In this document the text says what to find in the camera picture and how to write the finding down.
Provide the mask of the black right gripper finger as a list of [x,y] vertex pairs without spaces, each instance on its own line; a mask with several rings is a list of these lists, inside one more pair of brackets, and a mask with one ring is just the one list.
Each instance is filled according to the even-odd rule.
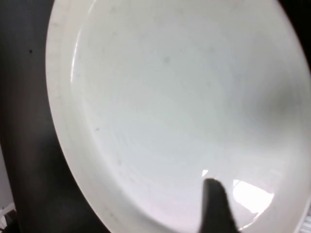
[[238,233],[224,186],[216,179],[203,182],[201,233]]

